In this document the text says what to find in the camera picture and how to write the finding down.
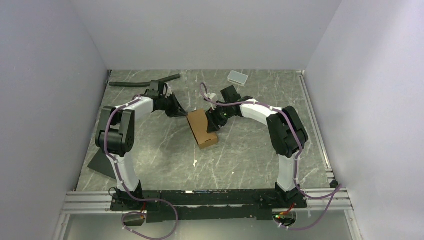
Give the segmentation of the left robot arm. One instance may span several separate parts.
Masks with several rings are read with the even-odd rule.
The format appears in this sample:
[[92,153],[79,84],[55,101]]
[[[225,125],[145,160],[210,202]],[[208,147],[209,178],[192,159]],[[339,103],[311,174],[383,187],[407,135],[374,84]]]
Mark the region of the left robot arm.
[[167,85],[167,79],[152,80],[145,93],[119,106],[105,106],[100,112],[95,144],[110,161],[117,180],[116,194],[124,193],[124,204],[131,210],[144,203],[141,180],[137,177],[130,154],[135,144],[135,123],[141,117],[156,111],[169,118],[186,117],[176,95]]

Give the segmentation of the brown cardboard box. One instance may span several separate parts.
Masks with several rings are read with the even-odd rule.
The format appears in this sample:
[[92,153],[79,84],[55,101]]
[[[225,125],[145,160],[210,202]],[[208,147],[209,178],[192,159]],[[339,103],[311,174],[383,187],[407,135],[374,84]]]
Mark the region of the brown cardboard box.
[[208,119],[202,108],[189,112],[186,118],[200,149],[211,147],[219,142],[215,132],[208,133]]

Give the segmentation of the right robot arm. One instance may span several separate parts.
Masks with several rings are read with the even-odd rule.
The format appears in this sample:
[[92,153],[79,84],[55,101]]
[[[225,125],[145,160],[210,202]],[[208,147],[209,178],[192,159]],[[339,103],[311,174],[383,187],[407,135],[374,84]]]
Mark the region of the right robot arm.
[[208,133],[218,132],[235,116],[267,126],[279,159],[275,200],[280,207],[289,207],[300,193],[296,184],[297,160],[309,139],[296,109],[292,106],[273,107],[250,96],[242,97],[233,85],[221,91],[224,102],[213,100],[204,83],[200,84],[200,93],[205,101],[213,105],[205,113]]

